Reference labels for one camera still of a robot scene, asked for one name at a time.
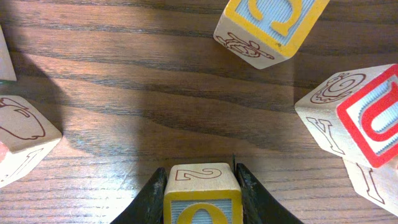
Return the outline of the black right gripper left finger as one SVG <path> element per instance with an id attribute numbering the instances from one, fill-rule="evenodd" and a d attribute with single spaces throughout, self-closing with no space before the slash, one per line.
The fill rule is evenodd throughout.
<path id="1" fill-rule="evenodd" d="M 160 224 L 167 173 L 158 168 L 127 208 L 111 224 Z"/>

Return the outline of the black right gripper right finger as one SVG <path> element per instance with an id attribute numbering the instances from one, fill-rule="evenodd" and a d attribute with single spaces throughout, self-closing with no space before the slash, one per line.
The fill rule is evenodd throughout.
<path id="1" fill-rule="evenodd" d="M 241 187 L 244 224 L 303 224 L 282 206 L 233 154 L 233 172 Z"/>

